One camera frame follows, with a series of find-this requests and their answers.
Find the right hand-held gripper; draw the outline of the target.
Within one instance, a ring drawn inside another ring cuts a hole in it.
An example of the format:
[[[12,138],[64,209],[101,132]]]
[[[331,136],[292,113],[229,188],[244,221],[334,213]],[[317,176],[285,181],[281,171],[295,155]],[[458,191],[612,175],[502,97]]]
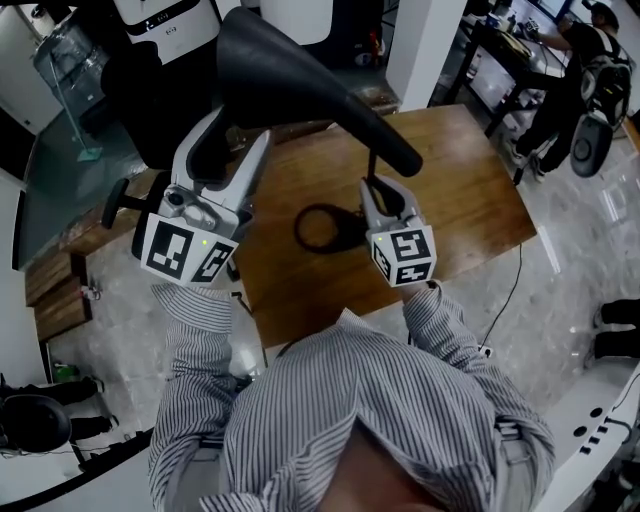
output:
[[[424,223],[413,192],[400,182],[375,174],[373,188],[360,181],[361,209],[372,261],[390,287],[425,283],[437,254],[433,229]]]

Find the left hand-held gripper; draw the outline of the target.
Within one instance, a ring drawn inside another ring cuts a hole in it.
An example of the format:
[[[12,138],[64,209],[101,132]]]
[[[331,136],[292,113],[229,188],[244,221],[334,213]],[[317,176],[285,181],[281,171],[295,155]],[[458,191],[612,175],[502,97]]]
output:
[[[132,251],[141,268],[183,287],[207,286],[230,264],[251,221],[254,185],[263,172],[273,132],[262,132],[248,149],[229,184],[200,193],[179,186],[219,184],[231,161],[224,106],[207,114],[179,144],[172,180],[157,180],[144,201]]]

